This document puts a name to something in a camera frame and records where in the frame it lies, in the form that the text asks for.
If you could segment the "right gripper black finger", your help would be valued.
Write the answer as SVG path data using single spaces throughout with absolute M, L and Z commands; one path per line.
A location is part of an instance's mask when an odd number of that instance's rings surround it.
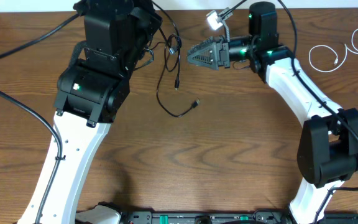
M 198 51 L 194 54 L 187 55 L 187 62 L 200 67 L 218 70 L 218 46 L 214 45 L 212 49 Z
M 201 43 L 194 45 L 187 51 L 187 55 L 194 54 L 198 51 L 212 49 L 214 45 L 220 43 L 220 41 L 224 40 L 222 35 L 217 37 L 209 37 L 208 39 L 202 41 Z

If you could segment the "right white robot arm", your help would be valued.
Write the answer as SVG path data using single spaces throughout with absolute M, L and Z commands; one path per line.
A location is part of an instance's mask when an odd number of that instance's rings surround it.
M 213 70 L 247 60 L 284 99 L 302 127 L 297 163 L 303 178 L 282 222 L 318 223 L 333 194 L 358 171 L 358 111 L 329 99 L 302 70 L 295 50 L 279 42 L 273 3 L 253 3 L 248 17 L 246 36 L 210 37 L 193 46 L 187 60 Z

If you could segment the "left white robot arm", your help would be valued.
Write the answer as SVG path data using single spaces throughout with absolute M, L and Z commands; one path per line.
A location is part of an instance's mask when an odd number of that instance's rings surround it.
M 85 25 L 57 83 L 52 138 L 21 223 L 74 223 L 93 157 L 130 92 L 129 80 L 162 24 L 151 1 L 79 1 Z

